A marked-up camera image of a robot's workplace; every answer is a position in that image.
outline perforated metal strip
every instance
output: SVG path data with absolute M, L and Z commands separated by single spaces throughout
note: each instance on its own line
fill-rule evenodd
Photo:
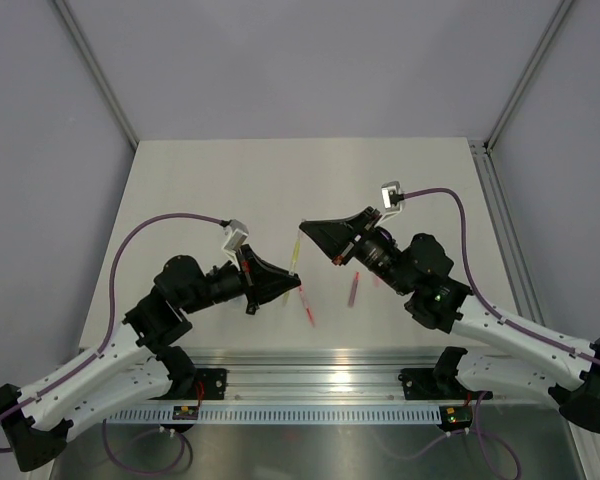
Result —
M 205 405 L 198 420 L 173 419 L 172 405 L 139 405 L 112 415 L 118 424 L 204 425 L 437 425 L 437 406 L 222 406 Z

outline wall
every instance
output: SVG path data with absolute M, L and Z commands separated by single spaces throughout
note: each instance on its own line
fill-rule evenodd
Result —
M 600 0 L 577 2 L 496 146 L 551 324 L 600 336 Z
M 140 138 L 485 138 L 558 0 L 66 0 Z
M 131 159 L 49 5 L 0 0 L 0 385 L 75 354 Z

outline yellow marker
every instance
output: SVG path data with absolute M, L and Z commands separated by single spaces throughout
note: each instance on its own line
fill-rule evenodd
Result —
M 298 229 L 298 238 L 296 238 L 296 244 L 293 246 L 293 255 L 291 255 L 291 267 L 289 267 L 289 273 L 296 273 L 296 264 L 298 263 L 298 255 L 300 255 L 300 240 L 302 240 L 302 230 Z M 282 297 L 282 306 L 286 306 L 289 301 L 289 291 L 284 293 Z

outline white table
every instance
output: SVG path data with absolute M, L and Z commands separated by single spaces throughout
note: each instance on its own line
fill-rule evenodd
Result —
M 80 341 L 99 343 L 108 318 L 111 260 L 125 235 L 143 220 L 168 212 L 237 218 L 248 243 L 263 259 L 288 268 L 302 218 L 347 217 L 368 205 L 381 209 L 380 185 L 399 180 L 405 191 L 444 186 L 462 198 L 468 217 L 469 260 L 487 298 L 515 311 L 473 159 L 464 138 L 290 139 L 143 141 L 124 192 L 100 278 Z M 436 236 L 456 261 L 452 276 L 466 282 L 460 228 L 451 198 L 414 199 L 386 228 L 405 248 L 412 236 Z M 116 282 L 117 320 L 147 295 L 156 274 L 174 255 L 194 256 L 203 270 L 221 265 L 222 229 L 190 220 L 167 220 L 141 232 L 127 248 Z M 361 272 L 354 308 L 347 299 Z M 316 317 L 309 324 L 297 292 L 283 308 L 278 300 L 254 317 L 244 301 L 190 316 L 187 350 L 301 351 L 307 349 L 413 349 L 476 345 L 421 327 L 404 310 L 405 299 L 352 261 L 336 268 L 305 237 L 297 271 Z

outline gray floor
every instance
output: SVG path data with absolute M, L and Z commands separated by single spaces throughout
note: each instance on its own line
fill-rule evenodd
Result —
M 485 407 L 485 430 L 498 433 L 520 456 L 524 480 L 583 479 L 565 423 L 536 407 Z M 113 448 L 146 427 L 111 426 Z M 434 426 L 196 426 L 187 432 L 194 462 L 172 479 L 224 480 L 367 480 L 491 479 L 477 439 L 446 440 L 424 457 L 397 456 L 418 451 L 441 432 Z M 153 469 L 167 465 L 178 450 L 164 435 L 148 437 L 120 459 Z M 489 447 L 503 473 L 513 477 L 513 462 L 500 448 Z M 105 458 L 100 427 L 73 442 L 56 462 L 54 480 L 135 479 Z

